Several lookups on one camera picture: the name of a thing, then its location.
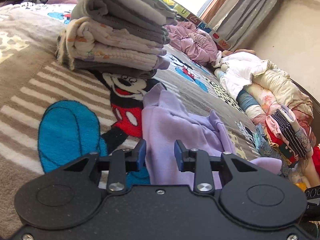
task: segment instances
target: screw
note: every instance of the screw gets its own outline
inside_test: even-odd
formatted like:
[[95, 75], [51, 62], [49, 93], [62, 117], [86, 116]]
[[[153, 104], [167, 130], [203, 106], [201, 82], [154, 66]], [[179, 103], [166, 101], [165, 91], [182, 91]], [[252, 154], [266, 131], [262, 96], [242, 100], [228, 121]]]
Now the screw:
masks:
[[296, 235], [290, 235], [287, 240], [298, 240], [298, 237]]
[[197, 186], [197, 189], [200, 191], [203, 191], [203, 192], [210, 191], [210, 190], [212, 190], [212, 185], [209, 183], [200, 183]]
[[158, 189], [156, 192], [158, 195], [163, 195], [165, 193], [163, 189]]
[[33, 240], [33, 236], [30, 234], [24, 234], [22, 240]]
[[116, 182], [116, 183], [111, 183], [109, 185], [109, 189], [112, 191], [121, 191], [124, 189], [124, 185], [121, 184], [120, 182]]

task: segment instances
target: gray curtain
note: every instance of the gray curtain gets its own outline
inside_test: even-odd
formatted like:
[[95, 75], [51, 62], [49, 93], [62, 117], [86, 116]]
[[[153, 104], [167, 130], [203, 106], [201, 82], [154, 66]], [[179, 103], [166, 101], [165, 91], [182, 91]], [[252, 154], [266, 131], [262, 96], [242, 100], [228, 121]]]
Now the gray curtain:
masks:
[[234, 51], [262, 23], [278, 0], [239, 0], [217, 28]]

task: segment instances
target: black and white striped garment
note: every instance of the black and white striped garment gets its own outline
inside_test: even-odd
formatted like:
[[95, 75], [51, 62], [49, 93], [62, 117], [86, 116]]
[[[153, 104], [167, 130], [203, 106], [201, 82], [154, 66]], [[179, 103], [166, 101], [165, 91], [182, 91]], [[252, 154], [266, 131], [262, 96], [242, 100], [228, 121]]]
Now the black and white striped garment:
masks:
[[294, 150], [299, 157], [304, 158], [306, 156], [306, 151], [295, 136], [294, 130], [288, 120], [284, 117], [279, 109], [277, 109], [272, 117], [278, 123], [283, 136], [289, 141], [289, 145], [292, 150]]

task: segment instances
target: beige wall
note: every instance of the beige wall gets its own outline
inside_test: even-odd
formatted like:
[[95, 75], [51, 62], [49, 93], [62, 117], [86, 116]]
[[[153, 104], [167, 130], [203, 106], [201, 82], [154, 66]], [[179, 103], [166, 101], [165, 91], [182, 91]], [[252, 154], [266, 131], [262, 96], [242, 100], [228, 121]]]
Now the beige wall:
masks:
[[287, 71], [320, 102], [320, 3], [284, 0], [250, 47]]

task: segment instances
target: purple sweatshirt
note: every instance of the purple sweatshirt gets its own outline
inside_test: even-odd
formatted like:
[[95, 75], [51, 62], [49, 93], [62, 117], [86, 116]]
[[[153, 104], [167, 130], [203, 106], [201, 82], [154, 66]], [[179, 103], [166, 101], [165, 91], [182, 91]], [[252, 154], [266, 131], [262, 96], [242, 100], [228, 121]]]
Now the purple sweatshirt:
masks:
[[[190, 185], [194, 174], [180, 172], [174, 157], [174, 142], [180, 139], [186, 148], [198, 148], [211, 156], [236, 153], [224, 124], [214, 110], [208, 117], [190, 114], [185, 106], [161, 83], [143, 98], [142, 134], [147, 141], [146, 166], [151, 184]], [[281, 160], [260, 158], [254, 164], [278, 174]], [[213, 172], [215, 188], [221, 188], [218, 172]]]

